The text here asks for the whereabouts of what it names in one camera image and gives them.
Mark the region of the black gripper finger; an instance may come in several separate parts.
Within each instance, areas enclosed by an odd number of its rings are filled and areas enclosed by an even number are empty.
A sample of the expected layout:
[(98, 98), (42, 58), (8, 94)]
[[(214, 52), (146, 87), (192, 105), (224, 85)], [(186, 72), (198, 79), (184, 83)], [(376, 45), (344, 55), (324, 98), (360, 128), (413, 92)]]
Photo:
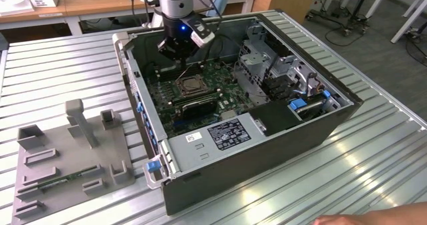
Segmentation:
[(182, 67), (186, 68), (188, 59), (194, 55), (198, 50), (198, 46), (194, 44), (193, 41), (185, 41), (182, 44)]
[(157, 51), (158, 53), (165, 56), (173, 64), (176, 65), (177, 69), (181, 69), (184, 66), (184, 39), (181, 38), (172, 38), (166, 37), (164, 40), (157, 44)]

